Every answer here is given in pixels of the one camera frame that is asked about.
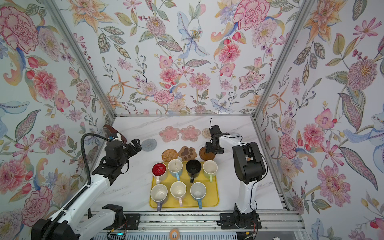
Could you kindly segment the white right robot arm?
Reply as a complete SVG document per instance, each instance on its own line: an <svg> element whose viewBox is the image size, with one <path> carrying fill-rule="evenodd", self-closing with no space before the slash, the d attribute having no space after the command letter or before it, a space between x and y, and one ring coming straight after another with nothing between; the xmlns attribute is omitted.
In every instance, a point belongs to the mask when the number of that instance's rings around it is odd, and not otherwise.
<svg viewBox="0 0 384 240"><path fill-rule="evenodd" d="M234 213L245 216L255 212L257 207L253 197L256 183L267 175L267 165L259 146L255 142L244 143L242 137L232 136L221 131L218 125L209 128L211 140L206 143L206 153L214 155L232 153L235 174L240 181L239 197Z"/></svg>

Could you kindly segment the pink flower coaster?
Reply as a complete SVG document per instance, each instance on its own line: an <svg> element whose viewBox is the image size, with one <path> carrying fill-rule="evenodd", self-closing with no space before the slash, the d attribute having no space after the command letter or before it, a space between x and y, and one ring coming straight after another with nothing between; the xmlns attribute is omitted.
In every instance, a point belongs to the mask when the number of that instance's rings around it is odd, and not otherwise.
<svg viewBox="0 0 384 240"><path fill-rule="evenodd" d="M171 141L177 141L180 138L179 134L180 129L167 126L164 130L160 131L159 136L162 138L163 142L168 143Z"/></svg>
<svg viewBox="0 0 384 240"><path fill-rule="evenodd" d="M182 140L196 142L201 134L201 131L196 129L194 126L188 126L180 130Z"/></svg>

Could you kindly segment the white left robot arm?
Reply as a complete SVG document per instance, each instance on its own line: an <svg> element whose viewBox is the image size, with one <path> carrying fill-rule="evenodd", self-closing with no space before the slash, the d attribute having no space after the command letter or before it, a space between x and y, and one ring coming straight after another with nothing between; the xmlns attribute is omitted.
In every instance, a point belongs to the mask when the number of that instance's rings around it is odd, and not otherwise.
<svg viewBox="0 0 384 240"><path fill-rule="evenodd" d="M127 222L123 207L107 204L102 210L82 221L97 198L123 174L129 159L142 150L138 139L124 144L108 141L105 157L91 174L89 184L82 187L71 200L47 220L40 219L32 227L33 240L90 240L105 228L116 229Z"/></svg>

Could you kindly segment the grey-blue woven round coaster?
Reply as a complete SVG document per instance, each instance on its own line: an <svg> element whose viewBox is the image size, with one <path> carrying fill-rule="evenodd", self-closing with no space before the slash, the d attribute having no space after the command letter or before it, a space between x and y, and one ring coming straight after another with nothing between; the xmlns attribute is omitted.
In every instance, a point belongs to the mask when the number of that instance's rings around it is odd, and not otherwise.
<svg viewBox="0 0 384 240"><path fill-rule="evenodd" d="M142 150L145 152L151 152L157 147L157 141L155 139L146 139L141 143Z"/></svg>

